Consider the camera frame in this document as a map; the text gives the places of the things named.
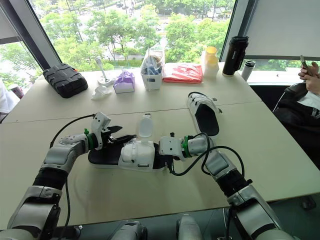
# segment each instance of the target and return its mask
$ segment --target black case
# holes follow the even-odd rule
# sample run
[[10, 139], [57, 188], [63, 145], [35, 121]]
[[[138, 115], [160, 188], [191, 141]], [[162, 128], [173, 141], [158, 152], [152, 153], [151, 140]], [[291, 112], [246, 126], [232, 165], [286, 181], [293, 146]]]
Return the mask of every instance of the black case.
[[86, 79], [65, 63], [45, 69], [43, 76], [54, 90], [65, 99], [88, 88]]

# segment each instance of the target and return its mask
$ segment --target person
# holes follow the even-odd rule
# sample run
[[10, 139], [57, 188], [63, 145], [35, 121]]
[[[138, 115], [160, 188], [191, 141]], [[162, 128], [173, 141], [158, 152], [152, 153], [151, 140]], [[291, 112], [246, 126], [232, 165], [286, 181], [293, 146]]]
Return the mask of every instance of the person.
[[307, 93], [300, 99], [281, 99], [274, 115], [320, 170], [320, 74], [316, 62], [298, 73]]
[[0, 123], [18, 102], [19, 98], [13, 92], [9, 92], [6, 89], [6, 86], [0, 77]]

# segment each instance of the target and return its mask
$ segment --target white slipper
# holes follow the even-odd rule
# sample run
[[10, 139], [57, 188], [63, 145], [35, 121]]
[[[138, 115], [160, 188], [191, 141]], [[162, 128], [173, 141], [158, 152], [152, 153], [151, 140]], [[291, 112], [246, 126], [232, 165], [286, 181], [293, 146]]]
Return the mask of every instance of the white slipper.
[[190, 92], [187, 106], [193, 118], [198, 133], [206, 133], [211, 139], [219, 134], [219, 125], [216, 115], [222, 111], [216, 107], [214, 98], [210, 98], [201, 92]]

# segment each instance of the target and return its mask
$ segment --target pink plastic bag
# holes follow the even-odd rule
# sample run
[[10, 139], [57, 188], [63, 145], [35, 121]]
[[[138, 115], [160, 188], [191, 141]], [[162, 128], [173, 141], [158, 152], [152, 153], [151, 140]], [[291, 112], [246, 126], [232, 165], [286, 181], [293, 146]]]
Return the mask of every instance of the pink plastic bag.
[[202, 68], [196, 63], [166, 63], [162, 79], [166, 83], [200, 84]]

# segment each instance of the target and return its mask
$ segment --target black thermos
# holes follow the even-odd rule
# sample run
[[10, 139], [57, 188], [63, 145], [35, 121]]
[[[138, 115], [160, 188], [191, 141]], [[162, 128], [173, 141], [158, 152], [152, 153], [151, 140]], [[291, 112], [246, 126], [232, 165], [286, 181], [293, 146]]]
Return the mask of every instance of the black thermos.
[[248, 36], [234, 36], [230, 40], [229, 50], [223, 67], [223, 75], [232, 76], [241, 67], [248, 47]]

